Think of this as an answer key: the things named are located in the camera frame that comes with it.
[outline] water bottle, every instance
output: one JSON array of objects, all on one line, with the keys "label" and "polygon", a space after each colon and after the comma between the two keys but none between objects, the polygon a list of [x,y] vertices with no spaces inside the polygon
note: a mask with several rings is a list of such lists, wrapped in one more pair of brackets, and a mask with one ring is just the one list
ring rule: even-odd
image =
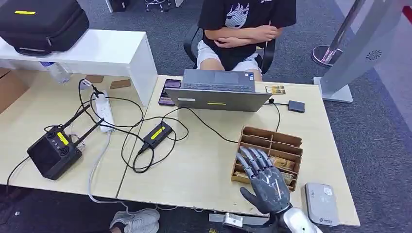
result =
[{"label": "water bottle", "polygon": [[50,76],[52,76],[59,83],[65,83],[69,81],[70,74],[59,64],[54,62],[40,62],[43,67],[45,67]]}]

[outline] white sneaker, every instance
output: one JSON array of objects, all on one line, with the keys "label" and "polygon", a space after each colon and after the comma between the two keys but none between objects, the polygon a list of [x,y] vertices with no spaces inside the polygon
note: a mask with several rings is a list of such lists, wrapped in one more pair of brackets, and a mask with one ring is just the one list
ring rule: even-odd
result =
[{"label": "white sneaker", "polygon": [[136,212],[130,212],[130,214],[131,215],[127,214],[126,211],[118,211],[110,223],[110,228],[112,228],[116,222],[121,222],[126,225],[125,233],[133,233],[133,231],[138,228],[156,223],[160,218],[160,213],[155,209],[142,209]]},{"label": "white sneaker", "polygon": [[138,224],[135,225],[134,222],[132,222],[124,228],[124,233],[156,233],[158,230],[158,222],[143,227],[140,227]]}]

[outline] black t-shirt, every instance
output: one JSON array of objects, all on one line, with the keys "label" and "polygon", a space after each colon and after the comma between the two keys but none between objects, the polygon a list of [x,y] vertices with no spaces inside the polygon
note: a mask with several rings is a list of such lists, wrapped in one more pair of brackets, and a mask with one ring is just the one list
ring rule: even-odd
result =
[{"label": "black t-shirt", "polygon": [[[283,28],[296,23],[296,0],[204,0],[198,26],[203,30],[255,28],[262,25]],[[219,56],[223,67],[232,70],[256,51],[256,45],[220,48],[205,34],[203,41]]]}]

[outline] silver robotic arm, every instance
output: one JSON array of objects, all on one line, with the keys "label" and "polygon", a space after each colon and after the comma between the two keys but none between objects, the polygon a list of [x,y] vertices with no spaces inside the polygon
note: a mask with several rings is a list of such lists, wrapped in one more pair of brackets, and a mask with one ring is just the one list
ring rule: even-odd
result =
[{"label": "silver robotic arm", "polygon": [[240,147],[237,160],[250,179],[255,195],[246,188],[240,188],[242,195],[263,214],[270,214],[262,226],[242,226],[242,230],[252,233],[321,233],[299,208],[292,207],[289,189],[280,171],[273,166],[268,155],[255,148]]}]

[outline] crossed arms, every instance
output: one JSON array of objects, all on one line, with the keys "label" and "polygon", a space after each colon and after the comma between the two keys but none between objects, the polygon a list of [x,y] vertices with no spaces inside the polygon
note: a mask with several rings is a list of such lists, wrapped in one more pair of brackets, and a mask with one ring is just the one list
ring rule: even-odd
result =
[{"label": "crossed arms", "polygon": [[218,30],[205,30],[205,36],[214,40],[221,48],[234,48],[271,41],[280,36],[282,28],[262,25],[256,28],[233,29],[223,27]]}]

